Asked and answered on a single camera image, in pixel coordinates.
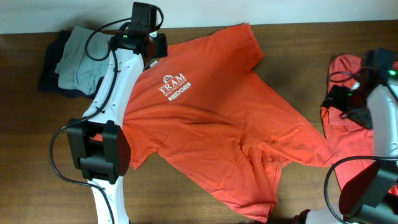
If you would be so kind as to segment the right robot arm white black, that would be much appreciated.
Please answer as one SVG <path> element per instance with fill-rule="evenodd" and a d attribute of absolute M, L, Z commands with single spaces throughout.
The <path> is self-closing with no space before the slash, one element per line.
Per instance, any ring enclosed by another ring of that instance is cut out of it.
<path fill-rule="evenodd" d="M 337 203 L 305 210 L 294 223 L 397 222 L 397 52 L 335 57 L 321 105 L 326 140 L 340 158 Z"/>

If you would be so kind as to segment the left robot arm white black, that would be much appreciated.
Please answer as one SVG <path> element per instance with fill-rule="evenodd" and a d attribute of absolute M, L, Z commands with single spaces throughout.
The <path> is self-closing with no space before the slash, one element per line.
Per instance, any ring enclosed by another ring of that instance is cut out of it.
<path fill-rule="evenodd" d="M 92 189 L 99 223 L 129 223 L 124 205 L 123 178 L 131 148 L 122 131 L 124 112 L 139 75 L 152 59 L 167 56 L 164 18 L 155 5 L 134 2 L 132 15 L 107 43 L 108 60 L 99 90 L 83 114 L 71 119 L 65 130 L 73 165 Z"/>

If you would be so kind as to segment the orange printed t-shirt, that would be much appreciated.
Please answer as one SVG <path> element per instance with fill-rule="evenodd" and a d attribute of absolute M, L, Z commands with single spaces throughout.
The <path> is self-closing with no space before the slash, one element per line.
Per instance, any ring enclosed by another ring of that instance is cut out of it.
<path fill-rule="evenodd" d="M 137 79 L 123 118 L 140 167 L 153 153 L 240 215 L 266 222 L 283 167 L 327 167 L 337 153 L 254 67 L 247 23 L 168 47 Z"/>

